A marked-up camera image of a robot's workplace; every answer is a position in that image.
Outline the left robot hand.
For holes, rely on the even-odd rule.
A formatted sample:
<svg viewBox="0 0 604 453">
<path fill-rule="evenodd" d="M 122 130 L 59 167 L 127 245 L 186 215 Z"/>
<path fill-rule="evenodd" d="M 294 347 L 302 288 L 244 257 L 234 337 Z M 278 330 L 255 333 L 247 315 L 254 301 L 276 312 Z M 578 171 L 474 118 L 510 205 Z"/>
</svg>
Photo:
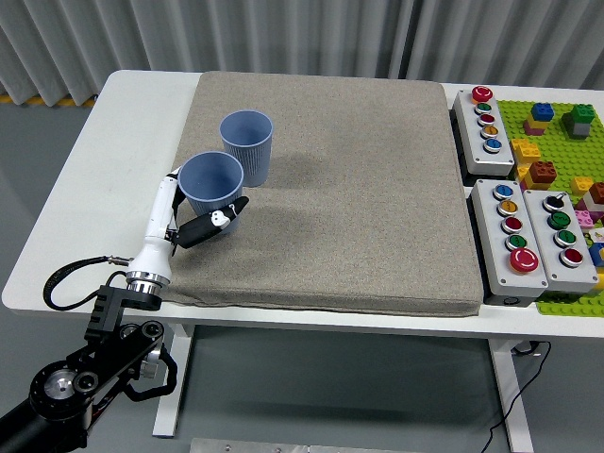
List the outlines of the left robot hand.
<svg viewBox="0 0 604 453">
<path fill-rule="evenodd" d="M 164 177 L 151 210 L 144 239 L 143 249 L 130 262 L 126 270 L 127 286 L 141 292 L 145 285 L 161 289 L 172 279 L 169 259 L 174 248 L 191 248 L 232 226 L 249 202 L 241 195 L 227 203 L 220 201 L 218 208 L 200 214 L 191 221 L 178 226 L 176 211 L 184 200 L 177 177 L 181 170 L 175 169 Z"/>
</svg>

